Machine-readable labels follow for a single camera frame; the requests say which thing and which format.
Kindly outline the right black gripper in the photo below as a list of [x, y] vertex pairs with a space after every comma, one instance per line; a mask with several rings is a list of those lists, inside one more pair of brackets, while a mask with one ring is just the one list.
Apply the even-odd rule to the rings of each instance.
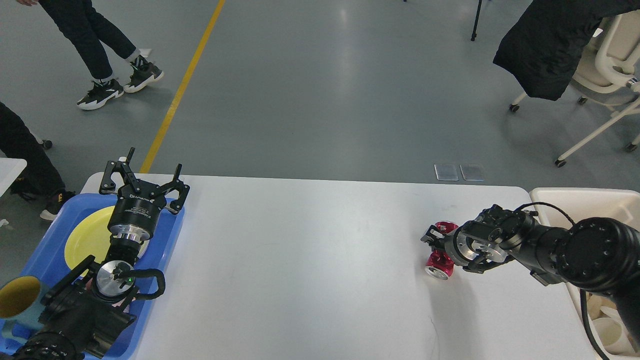
[[465, 267], [471, 262], [471, 249], [466, 235], [458, 227], [448, 233], [445, 225], [431, 225], [420, 241], [431, 249], [445, 249], [455, 265]]

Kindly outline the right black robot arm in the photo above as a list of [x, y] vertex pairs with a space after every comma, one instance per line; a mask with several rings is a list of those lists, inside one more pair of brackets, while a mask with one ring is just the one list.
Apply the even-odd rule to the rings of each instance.
[[528, 205], [509, 210], [492, 205], [460, 227], [441, 221], [422, 242], [432, 250], [426, 269], [446, 280], [454, 265], [483, 274], [517, 261], [544, 286], [568, 283], [580, 291], [586, 322], [586, 294], [610, 299], [635, 343], [639, 342], [639, 231], [613, 218], [569, 220], [570, 228], [549, 227]]

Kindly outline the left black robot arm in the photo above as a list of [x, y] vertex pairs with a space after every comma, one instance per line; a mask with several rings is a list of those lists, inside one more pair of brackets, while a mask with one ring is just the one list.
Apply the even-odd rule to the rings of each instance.
[[108, 161], [98, 193], [61, 208], [18, 278], [1, 287], [3, 360], [127, 357], [164, 294], [190, 187]]

